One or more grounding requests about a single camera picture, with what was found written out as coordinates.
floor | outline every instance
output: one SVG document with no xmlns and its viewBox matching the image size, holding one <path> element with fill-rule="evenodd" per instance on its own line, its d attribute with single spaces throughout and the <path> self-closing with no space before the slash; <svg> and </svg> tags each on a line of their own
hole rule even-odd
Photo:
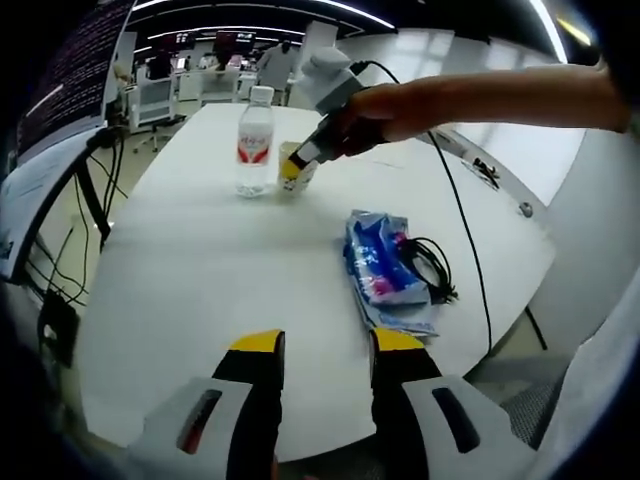
<svg viewBox="0 0 640 480">
<path fill-rule="evenodd" d="M 179 112 L 181 114 L 190 116 L 193 115 L 198 109 L 196 102 L 182 102 L 180 104 Z M 124 157 L 122 161 L 122 170 L 120 174 L 118 186 L 126 194 L 130 193 L 135 187 L 138 180 L 144 174 L 146 169 L 151 165 L 156 157 L 156 153 L 152 152 L 151 146 L 141 147 L 137 154 L 133 153 L 134 145 L 142 140 L 145 134 L 136 135 L 128 138 L 125 143 Z M 96 153 L 96 158 L 100 160 L 107 168 L 110 168 L 111 152 L 110 150 L 102 150 Z M 94 163 L 90 163 L 90 171 L 96 186 L 96 191 L 104 191 L 106 185 L 107 176 L 100 169 L 100 167 Z M 67 242 L 63 248 L 62 254 L 59 259 L 58 268 L 66 276 L 76 279 L 80 283 L 86 285 L 86 290 L 91 292 L 91 284 L 94 273 L 99 261 L 99 240 L 100 235 L 98 230 L 91 221 L 88 210 L 84 201 L 81 199 L 82 212 L 88 222 L 88 236 L 85 234 L 85 227 L 82 221 L 81 210 L 78 208 L 78 201 L 75 195 L 73 183 L 67 185 L 63 195 L 62 201 L 66 202 L 66 208 L 72 217 L 73 230 L 69 235 Z M 126 203 L 124 196 L 116 192 L 113 200 L 113 208 L 110 216 L 110 221 L 117 218 L 118 210 Z M 84 268 L 84 249 L 85 241 L 88 239 L 87 249 L 87 261 L 86 268 Z M 83 276 L 86 275 L 86 281 L 83 282 Z M 72 282 L 69 282 L 59 276 L 54 277 L 54 282 L 61 288 L 63 288 L 70 295 L 78 293 L 78 287 Z M 87 295 L 83 294 L 79 297 L 81 302 L 87 300 Z M 77 311 L 80 317 L 84 312 L 84 307 L 77 305 Z M 499 342 L 494 350 L 494 355 L 497 358 L 513 358 L 523 356 L 535 356 L 542 352 L 540 343 L 535 335 L 529 319 L 523 315 L 514 325 L 511 332 Z M 82 431 L 82 407 L 80 402 L 80 391 L 78 385 L 78 375 L 75 370 L 64 371 L 62 375 L 62 386 L 65 396 L 65 400 L 70 407 L 72 416 L 76 419 L 79 431 Z M 496 390 L 493 387 L 487 387 L 486 394 L 491 398 L 499 400 L 501 395 L 504 394 L 502 387 L 497 387 Z M 95 437 L 89 440 L 101 448 L 107 448 L 99 439 Z"/>
</svg>

office chair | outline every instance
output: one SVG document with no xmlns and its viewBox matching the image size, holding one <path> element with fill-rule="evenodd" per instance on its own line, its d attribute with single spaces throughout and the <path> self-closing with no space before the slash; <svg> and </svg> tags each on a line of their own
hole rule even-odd
<svg viewBox="0 0 640 480">
<path fill-rule="evenodd" d="M 239 70 L 206 71 L 201 77 L 200 107 L 207 103 L 236 103 L 238 101 Z"/>
<path fill-rule="evenodd" d="M 129 94 L 131 133 L 151 129 L 151 137 L 138 143 L 133 153 L 138 153 L 140 147 L 149 142 L 153 142 L 153 151 L 157 152 L 158 140 L 171 139 L 171 135 L 159 135 L 158 130 L 176 125 L 186 118 L 176 115 L 175 89 L 176 77 L 172 75 L 160 80 L 145 80 Z"/>
</svg>

monitor screen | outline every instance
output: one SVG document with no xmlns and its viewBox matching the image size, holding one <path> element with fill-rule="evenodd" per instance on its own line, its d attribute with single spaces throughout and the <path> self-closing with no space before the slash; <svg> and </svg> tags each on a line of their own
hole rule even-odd
<svg viewBox="0 0 640 480">
<path fill-rule="evenodd" d="M 107 75 L 134 0 L 102 2 L 50 62 L 18 125 L 18 153 L 71 124 L 102 123 Z"/>
</svg>

yellow cup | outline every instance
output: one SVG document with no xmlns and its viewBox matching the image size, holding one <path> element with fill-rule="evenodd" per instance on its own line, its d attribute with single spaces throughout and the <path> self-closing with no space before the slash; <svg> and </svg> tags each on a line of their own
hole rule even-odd
<svg viewBox="0 0 640 480">
<path fill-rule="evenodd" d="M 313 175 L 316 173 L 316 169 L 318 168 L 318 162 L 311 162 L 309 165 L 305 167 L 304 170 L 298 173 L 295 178 L 292 178 L 291 175 L 283 174 L 283 165 L 293 152 L 295 152 L 300 146 L 299 142 L 282 142 L 280 144 L 279 149 L 279 168 L 278 168 L 278 192 L 288 195 L 295 196 L 304 192 L 309 183 L 311 183 L 311 179 Z"/>
</svg>

white table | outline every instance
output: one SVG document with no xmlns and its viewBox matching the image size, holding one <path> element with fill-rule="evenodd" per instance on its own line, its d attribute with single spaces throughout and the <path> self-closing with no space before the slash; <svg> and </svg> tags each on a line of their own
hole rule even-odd
<svg viewBox="0 0 640 480">
<path fill-rule="evenodd" d="M 322 166 L 291 204 L 234 193 L 241 105 L 207 105 L 158 155 L 100 259 L 77 359 L 89 429 L 125 446 L 154 407 L 194 376 L 210 376 L 238 337 L 286 331 L 281 461 L 374 433 L 367 336 L 342 263 L 352 209 L 410 219 L 413 236 L 446 252 L 460 293 L 439 312 L 429 345 L 445 374 L 467 373 L 487 329 L 469 242 L 433 147 L 384 145 Z M 314 112 L 275 108 L 277 146 L 301 141 Z M 494 342 L 523 311 L 551 265 L 547 234 L 448 155 L 484 269 Z"/>
</svg>

